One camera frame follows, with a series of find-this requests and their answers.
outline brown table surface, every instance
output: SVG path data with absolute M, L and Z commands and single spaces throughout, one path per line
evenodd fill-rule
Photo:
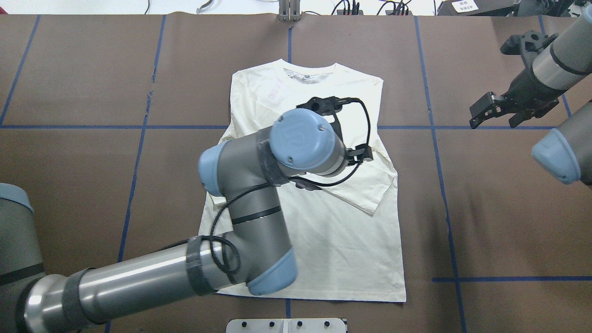
M 592 97 L 592 78 L 542 119 L 468 126 L 469 106 L 522 70 L 520 57 L 499 52 L 503 41 L 571 22 L 2 15 L 0 182 L 30 196 L 48 273 L 146 254 L 197 233 L 197 160 L 229 123 L 232 73 L 279 58 L 338 62 L 385 81 L 379 135 L 399 173 L 407 303 L 214 295 L 107 330 L 224 332 L 235 318 L 340 317 L 352 333 L 590 332 L 592 191 L 553 179 L 530 149 Z

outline metal bracket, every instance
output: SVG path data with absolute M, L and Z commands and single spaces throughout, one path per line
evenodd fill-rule
M 347 333 L 348 321 L 343 318 L 233 319 L 226 333 Z
M 341 132 L 341 123 L 339 122 L 339 118 L 337 118 L 337 114 L 339 111 L 342 110 L 343 105 L 353 103 L 357 98 L 337 98 L 335 96 L 327 97 L 327 98 L 319 98 L 313 97 L 308 102 L 304 104 L 297 105 L 297 108 L 305 108 L 319 114 L 321 116 L 333 116 L 333 122 L 330 123 L 333 131 L 337 134 L 339 139 L 343 141 L 343 135 Z M 347 158 L 348 158 L 348 165 L 356 165 L 361 163 L 362 161 L 372 161 L 372 147 L 368 146 L 366 143 L 356 146 L 356 149 L 348 148 L 347 151 Z M 306 188 L 309 189 L 306 184 L 301 185 L 302 187 L 298 188 Z
M 496 95 L 490 91 L 483 95 L 477 102 L 470 106 L 471 119 L 469 124 L 472 129 L 476 129 L 482 122 L 501 117 L 505 114 L 513 113 L 510 118 L 510 127 L 515 128 L 521 122 L 529 120 L 532 117 L 541 118 L 552 108 L 554 108 L 559 101 L 538 101 L 532 100 L 528 105 L 518 103 L 516 100 L 516 87 L 520 88 L 522 80 L 527 79 L 523 76 L 532 75 L 532 63 L 538 54 L 543 52 L 554 40 L 557 34 L 552 36 L 543 35 L 533 30 L 527 31 L 524 35 L 512 35 L 500 47 L 500 51 L 504 55 L 519 55 L 522 57 L 522 62 L 526 68 L 517 78 L 510 84 L 510 89 L 502 94 Z
M 300 0 L 279 0 L 279 21 L 300 21 Z

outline white t-shirt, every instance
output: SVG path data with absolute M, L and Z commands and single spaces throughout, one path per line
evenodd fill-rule
M 397 172 L 377 133 L 382 93 L 381 78 L 340 64 L 305 68 L 283 60 L 236 72 L 230 87 L 230 125 L 220 142 L 271 126 L 296 105 L 312 97 L 358 97 L 371 120 L 370 146 L 374 160 L 364 162 L 342 184 L 319 191 L 278 188 L 282 211 L 298 264 L 292 285 L 271 295 L 295 299 L 405 302 L 403 257 L 397 214 Z M 365 143 L 367 123 L 357 103 L 337 113 L 346 147 Z M 333 182 L 351 172 L 325 178 Z M 224 198 L 208 194 L 200 234 L 208 234 Z M 224 212 L 216 233 L 232 230 Z M 219 293 L 252 296 L 244 283 Z

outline blue tape line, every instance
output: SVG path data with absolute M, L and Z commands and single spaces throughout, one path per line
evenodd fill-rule
M 24 130 L 97 130 L 97 129 L 116 129 L 116 130 L 131 130 L 141 129 L 141 125 L 4 125 L 3 129 L 24 129 Z
M 540 32 L 543 33 L 543 35 L 546 35 L 547 33 L 545 32 L 545 23 L 543 23 L 543 15 L 539 15 L 539 25 Z
M 109 333 L 109 330 L 111 330 L 111 322 L 107 322 L 107 324 L 105 324 L 105 333 Z
M 292 304 L 289 298 L 286 298 L 286 318 L 292 318 Z
M 154 130 L 225 130 L 228 125 L 148 125 L 146 128 Z
M 17 73 L 14 76 L 14 80 L 12 81 L 12 86 L 10 87 L 10 91 L 8 92 L 8 96 L 6 97 L 6 103 L 4 103 L 4 108 L 2 109 L 2 115 L 0 116 L 0 126 L 4 122 L 4 118 L 6 117 L 6 113 L 8 112 L 8 106 L 10 105 L 10 100 L 12 98 L 12 93 L 14 93 L 14 88 L 17 87 L 18 77 L 21 75 L 21 70 L 23 65 L 25 65 L 25 60 L 27 59 L 27 54 L 29 54 L 29 50 L 31 49 L 31 43 L 33 42 L 33 37 L 35 37 L 35 32 L 37 31 L 37 27 L 39 26 L 39 20 L 41 19 L 41 15 L 37 16 L 35 20 L 35 24 L 33 25 L 33 30 L 31 30 L 31 35 L 29 36 L 29 41 L 27 42 L 27 47 L 25 47 L 25 52 L 22 54 L 21 63 L 18 64 Z
M 422 37 L 419 32 L 419 21 L 417 20 L 417 16 L 413 17 L 415 20 L 415 34 L 417 36 L 417 47 L 419 48 L 419 60 L 422 63 L 422 77 L 423 77 L 423 89 L 426 93 L 426 102 L 427 102 L 427 109 L 432 112 L 432 100 L 430 98 L 430 89 L 427 87 L 427 73 L 426 73 L 426 63 L 423 59 L 423 48 L 422 48 Z
M 436 137 L 436 125 L 434 123 L 434 115 L 432 111 L 432 101 L 430 99 L 430 90 L 427 86 L 427 73 L 426 73 L 426 63 L 423 57 L 423 48 L 422 48 L 422 37 L 419 30 L 419 21 L 417 16 L 413 17 L 415 20 L 415 31 L 417 35 L 417 47 L 419 48 L 419 59 L 422 64 L 422 76 L 423 76 L 423 85 L 426 92 L 426 102 L 427 102 L 427 109 L 429 110 L 430 116 L 430 127 L 432 130 L 432 142 L 434 145 L 434 153 L 436 154 L 436 167 L 438 170 L 438 179 L 440 181 L 440 193 L 442 195 L 442 200 L 444 201 L 444 209 L 446 212 L 446 225 L 448 227 L 448 244 L 450 247 L 450 255 L 452 259 L 452 271 L 454 273 L 455 278 L 455 287 L 456 287 L 456 301 L 458 302 L 458 311 L 460 314 L 461 319 L 461 328 L 462 332 L 466 333 L 466 320 L 465 320 L 465 309 L 464 305 L 462 304 L 462 293 L 461 293 L 461 284 L 458 281 L 458 266 L 456 264 L 456 254 L 454 251 L 454 239 L 452 237 L 452 227 L 450 223 L 450 214 L 448 211 L 448 201 L 446 199 L 446 189 L 444 187 L 444 177 L 442 175 L 442 164 L 440 163 L 440 152 L 438 150 L 437 144 L 437 137 Z
M 567 112 L 567 116 L 571 117 L 570 105 L 567 103 L 567 98 L 565 98 L 565 94 L 561 95 L 561 98 L 563 99 L 563 105 L 565 105 L 565 111 Z
M 166 15 L 162 16 L 162 22 L 160 23 L 160 34 L 158 37 L 158 46 L 156 47 L 156 54 L 154 57 L 154 71 L 152 72 L 152 82 L 156 80 L 156 69 L 158 68 L 158 60 L 160 58 L 160 47 L 162 45 L 162 38 L 165 32 L 165 22 L 166 22 Z M 130 188 L 130 196 L 127 200 L 127 209 L 126 209 L 126 220 L 123 223 L 123 230 L 121 232 L 121 243 L 119 246 L 119 254 L 117 255 L 117 262 L 121 262 L 123 260 L 123 253 L 126 249 L 126 239 L 127 239 L 127 231 L 130 226 L 130 216 L 131 216 L 131 203 L 134 200 L 134 194 L 136 193 L 136 182 L 138 179 L 138 167 L 140 166 L 140 158 L 142 155 L 142 149 L 144 147 L 144 137 L 146 135 L 146 128 L 148 125 L 148 116 L 150 115 L 150 105 L 152 103 L 152 94 L 154 90 L 151 90 L 148 93 L 147 101 L 146 101 L 146 114 L 144 115 L 144 122 L 142 122 L 142 132 L 140 134 L 140 144 L 138 145 L 138 153 L 136 155 L 136 164 L 134 165 L 134 175 L 131 179 L 131 188 Z
M 288 63 L 292 63 L 292 29 L 288 29 Z
M 156 69 L 158 68 L 158 59 L 160 58 L 160 46 L 162 45 L 162 34 L 165 33 L 166 15 L 162 16 L 160 23 L 160 36 L 158 37 L 158 46 L 156 47 L 156 56 L 154 57 L 154 72 L 152 72 L 152 83 L 156 80 Z
M 383 126 L 378 126 L 379 130 L 429 130 L 431 129 L 430 126 L 415 126 L 415 125 L 411 125 L 411 126 L 406 126 L 406 125 L 400 125 L 400 126 L 390 126 L 390 125 L 383 125 Z
M 152 91 L 148 93 L 146 105 L 146 115 L 144 116 L 144 123 L 142 125 L 142 133 L 140 134 L 140 144 L 138 145 L 138 153 L 136 155 L 136 164 L 134 166 L 134 175 L 131 179 L 130 197 L 127 200 L 126 221 L 123 223 L 123 231 L 121 233 L 121 243 L 119 246 L 119 254 L 117 255 L 117 262 L 123 260 L 123 252 L 126 248 L 127 230 L 130 225 L 131 216 L 131 202 L 134 200 L 136 193 L 136 181 L 138 179 L 138 167 L 140 165 L 140 157 L 142 155 L 142 148 L 144 146 L 144 136 L 146 135 L 146 123 L 148 122 L 148 115 L 150 114 L 150 104 L 152 102 Z
M 435 277 L 432 282 L 456 282 L 452 277 Z M 530 281 L 592 281 L 592 276 L 490 276 L 461 277 L 459 282 L 530 282 Z

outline black tape wrap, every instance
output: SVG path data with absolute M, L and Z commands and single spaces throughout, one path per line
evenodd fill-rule
M 263 175 L 268 183 L 273 186 L 280 186 L 288 182 L 288 178 L 279 168 L 278 160 L 269 146 L 269 132 L 271 127 L 267 127 L 257 132 L 257 157 Z
M 93 324 L 103 325 L 107 323 L 95 322 L 89 319 L 84 313 L 84 309 L 80 303 L 80 280 L 84 274 L 86 274 L 86 272 L 93 269 L 94 268 L 92 267 L 86 268 L 80 272 L 72 274 L 70 277 L 68 277 L 66 280 L 66 285 L 64 286 L 64 292 L 62 294 L 62 310 L 64 311 L 64 316 L 74 328 L 87 327 Z
M 185 254 L 185 268 L 187 270 L 187 277 L 189 278 L 189 283 L 191 287 L 195 291 L 195 293 L 199 296 L 210 295 L 218 290 L 214 290 L 208 279 L 204 277 L 204 272 L 202 271 L 202 263 L 200 257 L 200 248 L 201 248 L 201 236 L 191 237 L 187 242 L 187 252 Z
M 561 69 L 563 69 L 566 72 L 572 73 L 572 74 L 576 74 L 576 75 L 588 75 L 588 74 L 592 74 L 592 70 L 590 71 L 586 71 L 586 72 L 580 72 L 576 69 L 573 69 L 571 67 L 569 67 L 568 65 L 564 64 L 558 57 L 557 54 L 555 53 L 555 48 L 553 47 L 553 44 L 551 44 L 551 46 L 549 47 L 549 53 L 551 54 L 551 58 L 553 58 L 553 61 L 559 66 L 561 67 Z

